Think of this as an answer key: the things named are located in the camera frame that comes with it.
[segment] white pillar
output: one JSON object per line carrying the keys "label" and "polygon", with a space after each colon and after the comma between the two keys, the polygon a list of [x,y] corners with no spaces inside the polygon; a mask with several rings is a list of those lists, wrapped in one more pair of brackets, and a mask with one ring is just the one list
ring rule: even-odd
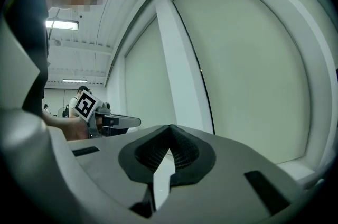
{"label": "white pillar", "polygon": [[177,124],[213,133],[200,68],[181,18],[171,0],[157,0],[156,12]]}

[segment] white roller blind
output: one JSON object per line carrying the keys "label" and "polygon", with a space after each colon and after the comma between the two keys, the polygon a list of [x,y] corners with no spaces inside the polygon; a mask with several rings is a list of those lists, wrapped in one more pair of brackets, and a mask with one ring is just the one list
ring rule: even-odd
{"label": "white roller blind", "polygon": [[157,19],[126,57],[126,99],[128,115],[142,120],[140,128],[176,124]]}
{"label": "white roller blind", "polygon": [[42,99],[42,108],[44,104],[48,105],[51,114],[57,115],[60,108],[63,107],[63,90],[45,89],[44,99]]}
{"label": "white roller blind", "polygon": [[305,152],[309,91],[301,56],[260,0],[175,0],[205,79],[215,133],[274,163]]}

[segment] ceiling light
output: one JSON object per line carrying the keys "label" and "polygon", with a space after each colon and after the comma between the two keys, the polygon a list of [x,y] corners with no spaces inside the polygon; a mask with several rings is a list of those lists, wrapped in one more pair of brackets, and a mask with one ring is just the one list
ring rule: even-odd
{"label": "ceiling light", "polygon": [[61,20],[61,19],[48,19],[46,20],[46,27],[51,28],[53,25],[53,29],[66,29],[77,31],[79,29],[79,22],[76,20]]}
{"label": "ceiling light", "polygon": [[87,83],[87,81],[83,79],[64,79],[63,82]]}

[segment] hand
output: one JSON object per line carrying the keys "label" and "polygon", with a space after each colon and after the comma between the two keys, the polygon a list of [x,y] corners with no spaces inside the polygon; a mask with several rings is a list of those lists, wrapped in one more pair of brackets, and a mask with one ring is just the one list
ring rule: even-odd
{"label": "hand", "polygon": [[62,131],[68,141],[89,138],[87,123],[81,117],[69,119],[68,125]]}

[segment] person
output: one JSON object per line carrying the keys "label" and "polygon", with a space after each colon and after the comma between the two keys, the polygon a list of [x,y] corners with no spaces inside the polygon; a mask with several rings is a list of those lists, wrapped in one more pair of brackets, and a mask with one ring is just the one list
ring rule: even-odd
{"label": "person", "polygon": [[86,86],[80,86],[78,89],[78,93],[72,99],[70,99],[69,105],[68,105],[69,118],[79,117],[79,115],[75,112],[75,105],[78,102],[83,90],[89,91]]}
{"label": "person", "polygon": [[47,104],[44,104],[43,110],[46,111],[46,112],[48,112],[48,113],[50,113],[49,110],[48,110],[48,105]]}
{"label": "person", "polygon": [[67,140],[88,138],[87,125],[80,117],[55,118],[42,110],[43,89],[48,79],[48,36],[45,21],[52,7],[94,5],[98,0],[6,0],[2,12],[17,40],[40,73],[31,86],[23,110],[41,117],[48,126],[60,128]]}

